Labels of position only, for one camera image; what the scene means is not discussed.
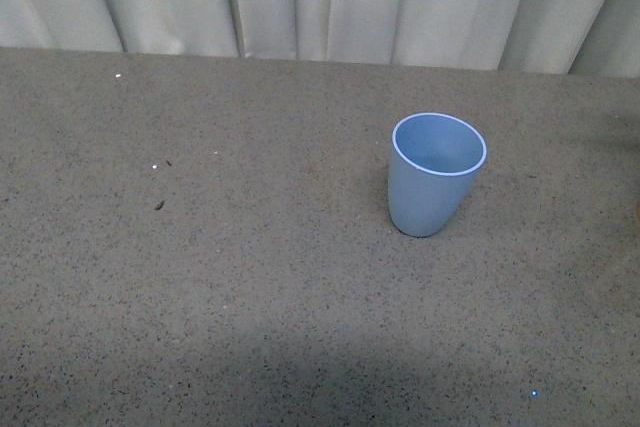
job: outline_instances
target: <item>curtain fold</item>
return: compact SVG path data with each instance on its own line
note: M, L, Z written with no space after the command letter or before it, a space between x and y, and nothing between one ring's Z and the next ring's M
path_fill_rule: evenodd
M0 45L640 75L640 0L0 0Z

